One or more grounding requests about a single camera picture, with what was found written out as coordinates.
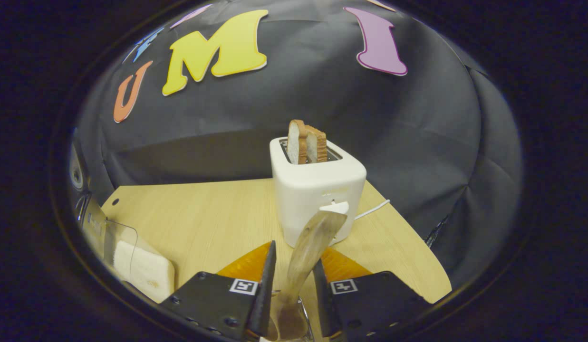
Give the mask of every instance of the letter m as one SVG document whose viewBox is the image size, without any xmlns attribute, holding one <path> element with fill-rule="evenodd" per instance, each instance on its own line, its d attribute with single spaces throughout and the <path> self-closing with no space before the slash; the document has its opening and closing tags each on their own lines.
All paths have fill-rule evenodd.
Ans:
<svg viewBox="0 0 588 342">
<path fill-rule="evenodd" d="M 232 17 L 209 40 L 195 31 L 175 41 L 170 47 L 174 52 L 169 62 L 163 95 L 171 95 L 186 87 L 188 78 L 182 75 L 182 64 L 186 65 L 196 82 L 203 80 L 218 49 L 218 61 L 212 67 L 214 76 L 232 75 L 264 67 L 266 56 L 258 52 L 257 31 L 260 19 L 267 14 L 266 9 L 259 9 Z"/>
</svg>

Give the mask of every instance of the wooden board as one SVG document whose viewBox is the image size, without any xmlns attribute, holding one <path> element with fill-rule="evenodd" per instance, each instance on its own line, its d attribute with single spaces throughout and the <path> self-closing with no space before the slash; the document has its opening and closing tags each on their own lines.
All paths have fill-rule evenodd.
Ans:
<svg viewBox="0 0 588 342">
<path fill-rule="evenodd" d="M 357 212 L 383 201 L 366 181 Z M 176 288 L 198 271 L 216 273 L 271 240 L 277 243 L 273 289 L 283 286 L 292 247 L 283 240 L 277 221 L 272 179 L 121 186 L 102 210 L 109 219 L 134 227 L 141 238 L 174 263 Z M 452 290 L 435 255 L 391 204 L 357 219 L 350 236 L 333 247 L 372 272 L 392 271 L 430 303 Z M 312 275 L 300 296 L 315 339 L 320 341 Z"/>
</svg>

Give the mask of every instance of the white cable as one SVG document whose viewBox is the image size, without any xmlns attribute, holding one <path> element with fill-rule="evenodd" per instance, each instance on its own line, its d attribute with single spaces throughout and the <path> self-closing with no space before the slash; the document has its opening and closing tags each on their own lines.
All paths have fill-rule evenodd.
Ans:
<svg viewBox="0 0 588 342">
<path fill-rule="evenodd" d="M 370 209 L 370 210 L 368 210 L 368 211 L 366 211 L 366 212 L 363 212 L 363 213 L 361 213 L 361 214 L 357 215 L 357 216 L 355 217 L 355 219 L 358 219 L 358 218 L 360 218 L 360 217 L 366 216 L 367 214 L 370 214 L 370 212 L 373 212 L 373 211 L 379 210 L 380 208 L 382 208 L 382 207 L 383 207 L 383 205 L 385 205 L 385 204 L 387 204 L 387 203 L 389 203 L 389 202 L 391 202 L 391 200 L 390 200 L 390 199 L 387 199 L 386 201 L 384 201 L 383 203 L 381 203 L 381 204 L 380 204 L 379 206 L 377 206 L 376 208 L 372 208 L 372 209 Z"/>
</svg>

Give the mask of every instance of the toast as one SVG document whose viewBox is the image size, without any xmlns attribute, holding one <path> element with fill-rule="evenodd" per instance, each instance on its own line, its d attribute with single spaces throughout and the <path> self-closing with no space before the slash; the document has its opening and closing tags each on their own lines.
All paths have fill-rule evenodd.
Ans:
<svg viewBox="0 0 588 342">
<path fill-rule="evenodd" d="M 307 163 L 307 128 L 302 120 L 289 122 L 288 157 L 292 164 Z"/>
<path fill-rule="evenodd" d="M 307 129 L 307 156 L 309 162 L 327 162 L 326 134 L 309 125 L 306 125 L 305 128 Z"/>
</svg>

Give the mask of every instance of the white toaster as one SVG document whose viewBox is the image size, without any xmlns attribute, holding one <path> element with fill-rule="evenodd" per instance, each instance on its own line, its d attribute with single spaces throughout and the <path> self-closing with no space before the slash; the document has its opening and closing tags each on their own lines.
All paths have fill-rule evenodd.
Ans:
<svg viewBox="0 0 588 342">
<path fill-rule="evenodd" d="M 328 161 L 291 164 L 287 142 L 287 137 L 276 138 L 269 145 L 277 218 L 285 242 L 294 247 L 304 225 L 322 207 L 346 208 L 348 204 L 344 213 L 348 218 L 331 244 L 344 240 L 357 214 L 366 182 L 365 167 L 330 141 L 327 141 Z"/>
</svg>

